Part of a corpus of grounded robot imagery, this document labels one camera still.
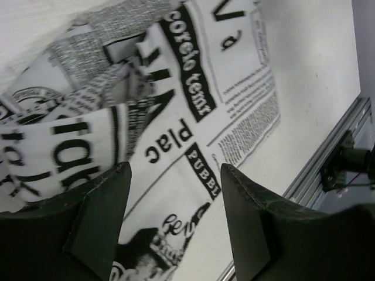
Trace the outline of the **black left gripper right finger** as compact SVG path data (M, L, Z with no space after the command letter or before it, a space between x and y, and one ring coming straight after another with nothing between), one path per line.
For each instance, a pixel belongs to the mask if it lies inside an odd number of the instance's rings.
M238 280L373 280L374 205L334 214L303 207L221 166Z

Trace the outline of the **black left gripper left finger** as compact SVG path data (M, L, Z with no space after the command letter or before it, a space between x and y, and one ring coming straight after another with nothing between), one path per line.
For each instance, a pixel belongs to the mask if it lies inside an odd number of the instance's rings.
M108 280L132 171L124 162L18 212L1 213L2 280Z

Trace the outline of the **newspaper print trousers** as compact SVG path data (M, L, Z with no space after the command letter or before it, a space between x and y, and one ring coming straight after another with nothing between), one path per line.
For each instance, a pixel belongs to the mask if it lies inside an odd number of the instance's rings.
M28 207L121 163L108 280L170 280L239 166L279 124L260 1L86 12L1 95L1 190Z

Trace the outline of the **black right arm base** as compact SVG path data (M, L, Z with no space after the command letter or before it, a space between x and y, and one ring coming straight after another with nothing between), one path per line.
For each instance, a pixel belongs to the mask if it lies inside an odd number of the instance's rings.
M340 153L343 148L356 148L354 147L354 138L352 132L347 130L340 138L328 158L323 163L320 169L322 190L324 192L330 192L333 190L340 190L347 187L361 187L361 184L346 183L346 174L348 171L341 170L340 164ZM365 174L369 178L369 182L365 183L364 186L374 190L374 174L367 173L356 173L358 175Z

